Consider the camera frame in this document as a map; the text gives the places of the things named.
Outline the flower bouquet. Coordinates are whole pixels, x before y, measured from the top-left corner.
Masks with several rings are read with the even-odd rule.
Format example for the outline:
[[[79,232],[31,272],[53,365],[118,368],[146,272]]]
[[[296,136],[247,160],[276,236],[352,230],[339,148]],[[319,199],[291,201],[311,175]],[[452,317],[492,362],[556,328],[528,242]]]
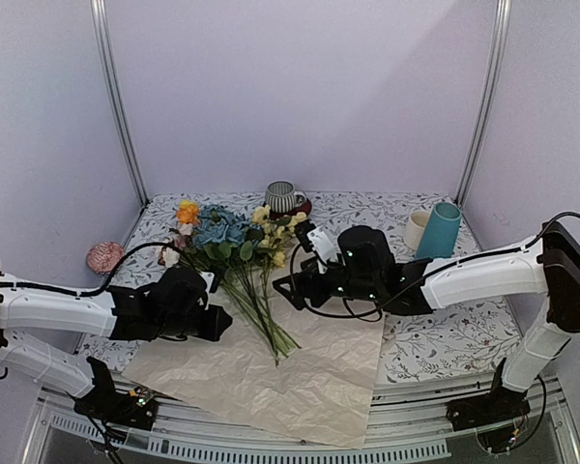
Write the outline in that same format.
[[[274,218],[265,204],[247,217],[221,205],[183,200],[176,217],[178,225],[171,229],[169,245],[160,249],[159,263],[219,275],[222,291],[269,345],[274,363],[288,358],[300,345],[274,319],[271,277],[286,266],[296,229],[307,214]]]

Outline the cream wrapping paper sheet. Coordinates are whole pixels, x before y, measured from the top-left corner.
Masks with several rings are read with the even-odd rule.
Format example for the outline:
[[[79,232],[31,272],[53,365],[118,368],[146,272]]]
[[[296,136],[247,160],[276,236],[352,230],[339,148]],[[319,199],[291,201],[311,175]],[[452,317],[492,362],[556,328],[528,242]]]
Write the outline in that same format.
[[[134,383],[232,423],[339,448],[363,447],[384,323],[349,319],[329,301],[323,318],[277,292],[275,321],[298,343],[275,360],[270,346],[223,291],[212,302],[233,317],[218,342],[145,342],[125,367]]]

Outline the teal vase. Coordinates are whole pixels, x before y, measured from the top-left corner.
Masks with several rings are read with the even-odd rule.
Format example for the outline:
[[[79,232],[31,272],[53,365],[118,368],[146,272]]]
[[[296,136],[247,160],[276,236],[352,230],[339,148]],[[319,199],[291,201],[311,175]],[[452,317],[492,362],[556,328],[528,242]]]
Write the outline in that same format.
[[[461,210],[452,203],[437,203],[424,228],[415,259],[450,258],[462,220]]]

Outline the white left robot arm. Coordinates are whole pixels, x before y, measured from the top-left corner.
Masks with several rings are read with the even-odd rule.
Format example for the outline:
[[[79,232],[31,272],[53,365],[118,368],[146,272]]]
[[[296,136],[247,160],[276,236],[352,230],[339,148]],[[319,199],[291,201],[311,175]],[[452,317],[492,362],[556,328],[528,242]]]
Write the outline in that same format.
[[[118,341],[195,337],[217,342],[232,317],[210,296],[212,273],[176,267],[138,288],[85,290],[26,282],[0,270],[0,366],[27,374],[72,397],[75,411],[111,424],[151,430],[159,408],[141,393],[117,391],[109,367],[81,359],[27,333],[46,329]]]

